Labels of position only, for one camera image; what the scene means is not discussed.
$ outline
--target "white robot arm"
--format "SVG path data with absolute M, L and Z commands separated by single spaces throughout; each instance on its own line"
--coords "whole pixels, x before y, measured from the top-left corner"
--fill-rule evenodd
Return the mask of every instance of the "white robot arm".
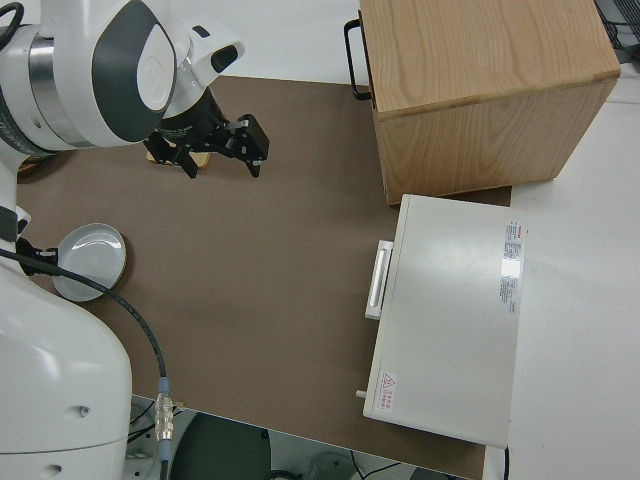
M 0 7 L 15 15 L 0 27 L 1 250 L 15 251 L 16 173 L 29 156 L 144 142 L 159 163 L 192 177 L 190 151 L 239 158 L 258 175 L 267 137 L 251 115 L 228 121 L 208 89 L 243 54 L 241 42 L 202 12 L 176 13 L 169 0 L 42 0 L 41 24 L 20 25 L 19 3 Z M 0 478 L 121 478 L 131 398 L 124 348 L 6 258 L 0 355 Z

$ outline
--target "red warning sticker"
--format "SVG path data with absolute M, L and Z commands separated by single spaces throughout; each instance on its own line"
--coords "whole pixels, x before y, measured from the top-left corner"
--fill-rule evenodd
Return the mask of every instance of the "red warning sticker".
M 378 381 L 378 398 L 376 408 L 391 412 L 393 410 L 393 398 L 395 396 L 398 376 L 395 373 L 380 372 L 380 380 Z

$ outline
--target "wooden crate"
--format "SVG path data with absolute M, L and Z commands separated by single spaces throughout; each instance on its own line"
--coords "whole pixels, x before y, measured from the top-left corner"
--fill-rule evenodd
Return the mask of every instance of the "wooden crate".
M 620 74 L 591 0 L 360 0 L 389 204 L 554 178 Z

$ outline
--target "metal connector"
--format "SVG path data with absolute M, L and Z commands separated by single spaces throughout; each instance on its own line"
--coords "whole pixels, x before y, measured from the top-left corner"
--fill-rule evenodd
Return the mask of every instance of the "metal connector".
M 156 439 L 173 438 L 173 401 L 168 393 L 159 393 L 156 400 Z

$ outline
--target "brown mat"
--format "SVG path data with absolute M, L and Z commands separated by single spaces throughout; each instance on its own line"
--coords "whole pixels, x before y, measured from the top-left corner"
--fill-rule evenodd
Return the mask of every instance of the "brown mat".
M 367 419 L 355 397 L 376 337 L 364 318 L 376 245 L 393 239 L 398 216 L 370 106 L 331 84 L 222 78 L 215 93 L 229 117 L 251 112 L 269 135 L 260 179 L 220 156 L 189 180 L 150 165 L 142 146 L 76 152 L 19 187 L 33 216 L 26 237 L 51 247 L 92 222 L 124 235 L 117 290 L 149 320 L 188 407 L 480 478 L 484 447 Z M 488 195 L 475 198 L 509 198 Z M 87 308 L 129 352 L 134 392 L 154 396 L 135 323 L 107 299 Z

